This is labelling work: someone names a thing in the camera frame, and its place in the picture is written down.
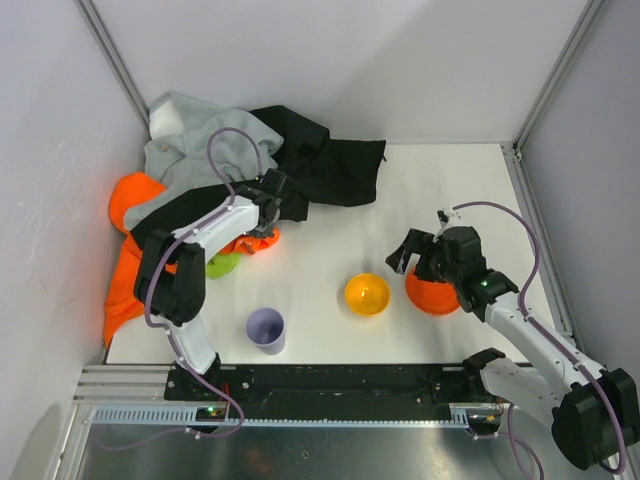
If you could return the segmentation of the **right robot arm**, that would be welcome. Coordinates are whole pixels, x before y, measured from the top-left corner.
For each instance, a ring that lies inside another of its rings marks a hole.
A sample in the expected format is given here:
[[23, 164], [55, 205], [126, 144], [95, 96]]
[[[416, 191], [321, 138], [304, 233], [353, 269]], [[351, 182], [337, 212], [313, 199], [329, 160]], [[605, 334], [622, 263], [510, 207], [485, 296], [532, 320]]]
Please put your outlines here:
[[487, 267], [474, 228], [445, 227], [436, 234], [411, 229], [385, 262], [403, 273], [412, 256], [418, 258], [417, 279], [452, 286], [462, 309], [504, 336], [535, 369], [524, 370], [498, 350], [486, 349], [466, 361], [484, 389], [547, 427], [573, 466], [587, 470], [617, 455], [612, 471], [623, 472], [628, 449], [639, 440], [631, 376], [621, 368], [607, 370], [537, 320], [518, 287]]

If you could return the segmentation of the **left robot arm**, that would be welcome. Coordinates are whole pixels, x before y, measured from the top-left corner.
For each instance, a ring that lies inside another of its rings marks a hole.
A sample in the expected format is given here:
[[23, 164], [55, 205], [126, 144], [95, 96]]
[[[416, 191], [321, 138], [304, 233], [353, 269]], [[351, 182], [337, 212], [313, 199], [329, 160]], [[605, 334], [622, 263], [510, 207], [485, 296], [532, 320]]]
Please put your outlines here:
[[255, 186], [230, 187], [220, 205], [171, 232], [156, 230], [143, 247], [134, 294], [148, 327], [161, 329], [180, 366], [198, 375], [217, 358], [200, 312], [206, 298], [206, 264], [236, 238], [266, 237], [282, 206], [298, 195], [294, 181], [269, 169]]

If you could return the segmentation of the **black cloth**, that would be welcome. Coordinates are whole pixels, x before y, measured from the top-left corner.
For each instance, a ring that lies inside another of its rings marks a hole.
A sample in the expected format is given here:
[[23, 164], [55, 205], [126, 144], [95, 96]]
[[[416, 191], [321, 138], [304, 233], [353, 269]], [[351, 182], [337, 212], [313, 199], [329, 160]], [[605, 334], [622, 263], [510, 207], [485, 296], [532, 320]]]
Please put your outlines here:
[[[277, 168], [295, 184], [282, 201], [280, 218], [307, 219], [311, 203], [355, 207], [376, 200], [376, 182], [385, 160], [384, 140], [339, 140], [327, 127], [282, 106], [254, 109], [251, 113], [283, 136], [283, 146], [273, 154]], [[184, 227], [222, 204], [229, 195], [219, 179], [189, 186], [169, 201], [152, 207], [130, 228], [138, 248], [155, 230], [171, 232]]]

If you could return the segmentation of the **orange cloth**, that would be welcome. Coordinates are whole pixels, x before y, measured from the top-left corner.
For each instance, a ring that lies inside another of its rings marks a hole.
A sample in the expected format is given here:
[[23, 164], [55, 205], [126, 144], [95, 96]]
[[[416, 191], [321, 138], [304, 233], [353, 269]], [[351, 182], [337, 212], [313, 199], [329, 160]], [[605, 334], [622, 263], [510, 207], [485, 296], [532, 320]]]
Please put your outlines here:
[[135, 226], [125, 225], [127, 214], [158, 200], [165, 190], [163, 184], [149, 175], [136, 172], [121, 178], [111, 194], [109, 219], [125, 238], [104, 304], [106, 346], [111, 345], [120, 327], [144, 313], [143, 304], [134, 296], [134, 286], [147, 236], [157, 229], [171, 232], [187, 226], [222, 205], [229, 196], [222, 184], [191, 189], [153, 210]]

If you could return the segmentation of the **lime green cloth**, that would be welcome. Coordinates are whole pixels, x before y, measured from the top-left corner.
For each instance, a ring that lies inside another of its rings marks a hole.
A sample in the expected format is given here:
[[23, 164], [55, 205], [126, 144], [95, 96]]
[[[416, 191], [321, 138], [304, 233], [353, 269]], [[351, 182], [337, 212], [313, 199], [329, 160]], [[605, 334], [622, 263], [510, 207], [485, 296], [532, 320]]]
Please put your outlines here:
[[205, 275], [209, 279], [219, 279], [231, 273], [242, 258], [240, 253], [217, 254], [205, 266]]

